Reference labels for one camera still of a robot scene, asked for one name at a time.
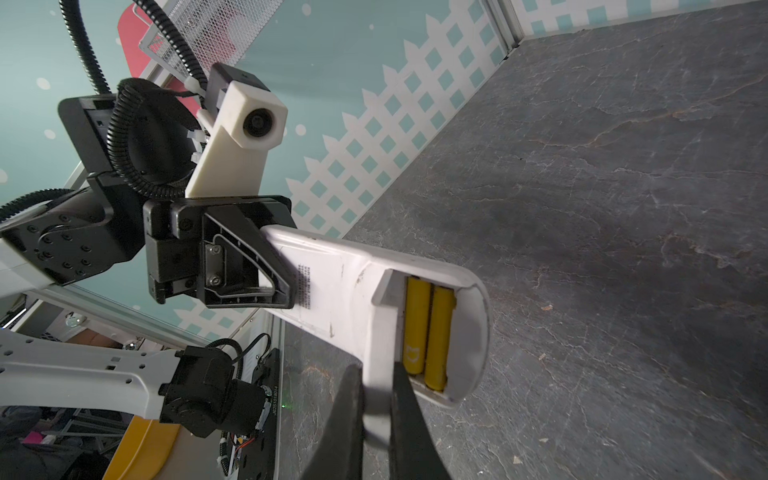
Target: yellow object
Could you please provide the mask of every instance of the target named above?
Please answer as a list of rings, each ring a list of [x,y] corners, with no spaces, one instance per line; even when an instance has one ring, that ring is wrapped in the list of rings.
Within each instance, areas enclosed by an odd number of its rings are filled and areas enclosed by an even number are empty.
[[[402,365],[406,368],[406,372],[411,375],[418,375],[424,371],[431,291],[432,284],[430,282],[412,276],[408,277]]]
[[[151,480],[163,468],[180,425],[134,415],[103,480]]]
[[[448,345],[451,341],[451,318],[454,308],[456,308],[456,297],[453,290],[436,286],[432,295],[432,315],[429,319],[424,383],[438,392],[442,392],[448,382],[445,364],[448,362]]]

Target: barcode label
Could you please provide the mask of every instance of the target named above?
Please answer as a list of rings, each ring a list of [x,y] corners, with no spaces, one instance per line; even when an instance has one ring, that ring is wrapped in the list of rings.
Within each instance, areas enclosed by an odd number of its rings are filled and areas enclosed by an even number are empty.
[[[307,310],[310,309],[310,268],[299,265],[299,291],[296,292],[296,301]]]

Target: yellow aa battery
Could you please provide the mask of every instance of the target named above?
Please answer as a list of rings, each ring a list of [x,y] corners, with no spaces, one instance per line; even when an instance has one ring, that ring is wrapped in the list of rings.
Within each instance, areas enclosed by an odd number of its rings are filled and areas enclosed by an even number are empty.
[[[406,287],[405,335],[402,343],[402,365],[406,372],[418,375],[424,371],[427,329],[429,328],[429,294],[432,284],[408,277]]]
[[[436,286],[432,297],[432,315],[429,320],[424,383],[438,392],[442,392],[448,382],[445,364],[448,362],[448,345],[451,340],[451,318],[454,308],[456,308],[456,297],[453,290]]]

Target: wire mesh basket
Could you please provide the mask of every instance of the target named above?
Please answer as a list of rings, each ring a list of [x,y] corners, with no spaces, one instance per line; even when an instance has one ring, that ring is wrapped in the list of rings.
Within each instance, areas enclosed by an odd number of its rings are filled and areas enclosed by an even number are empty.
[[[235,65],[283,0],[169,0],[164,10],[210,73],[220,61]],[[152,25],[139,48],[174,77],[184,81],[187,70],[173,47]]]

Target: screw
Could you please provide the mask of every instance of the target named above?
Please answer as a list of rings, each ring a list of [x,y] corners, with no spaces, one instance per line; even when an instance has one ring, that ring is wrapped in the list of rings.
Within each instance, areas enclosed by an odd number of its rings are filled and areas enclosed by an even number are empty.
[[[64,324],[69,328],[75,328],[81,323],[83,323],[83,316],[74,313],[68,313],[64,320]]]
[[[179,230],[188,231],[192,230],[192,220],[184,218],[179,222]]]

